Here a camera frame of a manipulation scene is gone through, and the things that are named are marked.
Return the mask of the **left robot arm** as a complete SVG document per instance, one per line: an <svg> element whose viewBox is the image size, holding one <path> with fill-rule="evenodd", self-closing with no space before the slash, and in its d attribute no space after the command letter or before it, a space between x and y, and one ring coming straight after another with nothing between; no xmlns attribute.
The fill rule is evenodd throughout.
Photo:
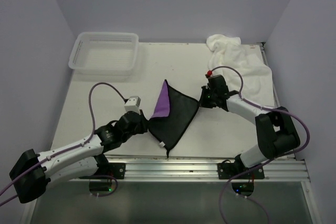
<svg viewBox="0 0 336 224"><path fill-rule="evenodd" d="M51 186L75 178L113 180L104 154L147 130L143 113L130 111L72 144L40 153L33 149L23 152L9 173L20 203L31 202Z"/></svg>

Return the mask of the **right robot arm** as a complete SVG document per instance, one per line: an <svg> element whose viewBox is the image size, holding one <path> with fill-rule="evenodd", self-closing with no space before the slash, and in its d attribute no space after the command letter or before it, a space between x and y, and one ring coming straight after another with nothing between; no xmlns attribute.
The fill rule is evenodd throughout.
<svg viewBox="0 0 336 224"><path fill-rule="evenodd" d="M286 108L266 110L255 107L243 101L238 91L229 91L223 76L208 73L206 78L208 83L202 87L200 107L221 108L237 114L252 123L257 134L255 146L238 154L232 163L223 161L218 164L220 179L233 176L246 178L254 167L300 145L300 138Z"/></svg>

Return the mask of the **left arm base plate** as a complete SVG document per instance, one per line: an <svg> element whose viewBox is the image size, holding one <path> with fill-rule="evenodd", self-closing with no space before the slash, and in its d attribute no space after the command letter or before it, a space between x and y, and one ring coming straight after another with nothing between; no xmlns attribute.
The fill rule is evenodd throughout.
<svg viewBox="0 0 336 224"><path fill-rule="evenodd" d="M109 179L113 177L115 179L124 179L126 171L125 163L106 163L100 165L98 170L90 176L82 176L80 179Z"/></svg>

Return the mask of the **purple and black towel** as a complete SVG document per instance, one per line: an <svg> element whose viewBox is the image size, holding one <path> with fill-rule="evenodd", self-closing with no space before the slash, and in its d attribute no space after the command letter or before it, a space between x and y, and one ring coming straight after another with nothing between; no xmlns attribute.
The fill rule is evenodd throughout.
<svg viewBox="0 0 336 224"><path fill-rule="evenodd" d="M148 122L149 132L166 149L166 155L178 144L198 112L198 101L171 87L164 80L154 112Z"/></svg>

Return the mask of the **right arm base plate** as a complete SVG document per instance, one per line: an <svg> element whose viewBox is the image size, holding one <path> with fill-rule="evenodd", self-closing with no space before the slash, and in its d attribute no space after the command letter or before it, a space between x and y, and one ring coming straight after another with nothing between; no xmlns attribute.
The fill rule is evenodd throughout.
<svg viewBox="0 0 336 224"><path fill-rule="evenodd" d="M248 170L247 168L240 166L239 164L232 163L226 159L220 163L217 163L217 173L219 179L230 179L231 177L238 175ZM263 168L254 170L248 174L239 176L237 179L264 179L265 174Z"/></svg>

